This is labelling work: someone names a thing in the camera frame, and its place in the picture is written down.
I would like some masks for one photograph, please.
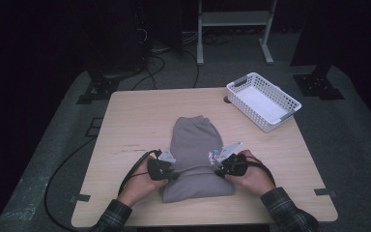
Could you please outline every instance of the basket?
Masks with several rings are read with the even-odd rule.
[[[264,132],[270,132],[292,117],[302,105],[258,73],[229,84],[228,100]]]

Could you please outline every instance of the sleeve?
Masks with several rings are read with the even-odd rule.
[[[90,232],[122,231],[132,209],[118,200],[112,200]]]
[[[297,208],[284,188],[276,188],[265,193],[261,200],[282,231],[319,230],[318,220]]]

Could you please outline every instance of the table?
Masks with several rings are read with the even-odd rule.
[[[248,26],[265,25],[264,38],[259,39],[261,49],[268,65],[273,64],[273,59],[268,49],[267,42],[270,35],[273,16],[277,0],[272,0],[269,11],[255,12],[203,12],[202,0],[198,4],[198,42],[197,64],[204,64],[203,52],[203,27],[205,26]]]
[[[71,223],[92,226],[119,186],[147,151],[170,146],[179,117],[208,117],[224,145],[242,141],[272,172],[298,207],[318,221],[334,221],[336,210],[328,195],[315,194],[325,185],[300,134],[295,118],[264,133],[233,104],[224,102],[226,88],[116,92],[111,96],[88,166]],[[133,207],[126,226],[219,225],[272,223],[257,196],[236,187],[232,196],[188,199],[163,204],[158,192]]]

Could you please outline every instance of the person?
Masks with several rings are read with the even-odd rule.
[[[249,150],[240,152],[247,158],[260,162]],[[122,231],[125,222],[131,214],[131,207],[146,198],[153,191],[164,187],[167,180],[153,181],[147,173],[148,156],[127,182],[122,193],[113,199],[91,232]],[[248,189],[261,200],[280,231],[318,231],[319,222],[307,212],[297,208],[284,188],[277,188],[268,174],[261,168],[249,166],[243,176],[225,175],[225,179]]]

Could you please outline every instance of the gray carpet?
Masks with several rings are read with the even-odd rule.
[[[299,34],[271,34],[269,46],[274,64],[265,63],[257,39],[260,35],[235,36],[221,46],[204,46],[204,66],[199,67],[197,88],[224,87],[247,73],[259,73],[302,103],[295,118],[327,188],[338,220],[324,225],[324,231],[371,231],[371,113],[358,96],[349,77],[333,67],[328,73],[332,85],[345,100],[321,101],[303,97],[293,74],[310,73],[314,67],[290,67]],[[195,54],[195,45],[185,48]],[[188,53],[169,52],[158,57],[164,69],[155,74],[158,89],[191,88],[197,66]],[[152,58],[150,72],[158,70],[161,60]],[[123,80],[118,91],[127,91],[143,77]],[[108,101],[76,104],[84,94],[90,78],[78,76],[65,95],[32,157],[13,197],[0,217],[0,231],[65,231],[47,216],[43,197],[47,182],[59,170],[47,195],[48,208],[61,224],[71,227],[74,197],[79,194],[95,141],[86,136],[92,120],[102,117]],[[146,79],[136,90],[153,89]]]

